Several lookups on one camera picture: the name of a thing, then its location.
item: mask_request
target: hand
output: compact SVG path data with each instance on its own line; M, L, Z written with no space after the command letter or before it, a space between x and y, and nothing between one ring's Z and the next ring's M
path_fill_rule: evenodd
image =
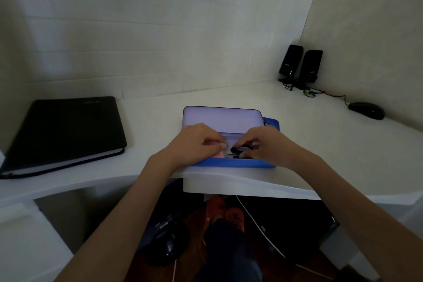
M240 158L251 157L271 163L275 166L282 166L292 169L301 161L309 151L295 144L288 137L272 126L260 126L250 128L234 144L240 147L244 144L258 141L260 148L248 150L240 155Z
M221 134L200 123L184 126L170 144L157 154L160 154L162 161L168 160L177 169L198 163L227 147Z

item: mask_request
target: orange sneaker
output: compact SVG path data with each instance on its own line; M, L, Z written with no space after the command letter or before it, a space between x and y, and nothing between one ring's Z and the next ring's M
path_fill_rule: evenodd
M206 206L206 219L204 221L204 232L209 228L216 215L226 216L226 203L219 195L213 195Z
M229 223L233 223L244 232L244 213L239 208L230 208L226 212L226 220Z

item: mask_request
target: jeans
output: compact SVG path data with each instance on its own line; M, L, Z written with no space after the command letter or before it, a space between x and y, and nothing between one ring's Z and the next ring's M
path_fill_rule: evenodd
M204 234L208 257L195 282L262 282L262 272L244 233L223 219Z

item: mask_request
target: desk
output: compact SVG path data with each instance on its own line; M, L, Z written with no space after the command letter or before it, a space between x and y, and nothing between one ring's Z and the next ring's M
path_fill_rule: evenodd
M263 116L279 120L285 135L323 157L373 200L376 197L384 203L413 204L423 195L423 133L390 119L378 121L350 111L339 99L324 95L307 98L300 91L287 91L280 82L272 81L118 100L128 141L123 155L33 178L2 180L0 207L63 191L134 180L149 156L177 135L183 108L188 105L260 110ZM188 167L174 177L218 183L224 180L235 186L241 183L250 191L258 187L258 191L280 191L285 197L300 194L317 198L303 179L281 167Z

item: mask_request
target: wooden floor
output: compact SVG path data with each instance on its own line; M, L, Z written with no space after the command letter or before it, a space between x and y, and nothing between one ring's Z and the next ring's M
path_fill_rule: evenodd
M193 281L195 275L205 263L207 252L202 243L204 216L205 206L195 211L185 220L185 224L188 226L191 234L191 239L187 250L177 261L175 274L176 282ZM289 263L277 251L269 251L269 243L248 215L245 217L245 236L262 270L263 282L329 281L327 278L315 275ZM331 278L335 278L338 274L338 270L320 251L317 251L306 263L300 264ZM125 281L170 282L172 281L172 276L173 264L160 268L150 266L146 263L145 255L141 251L135 255Z

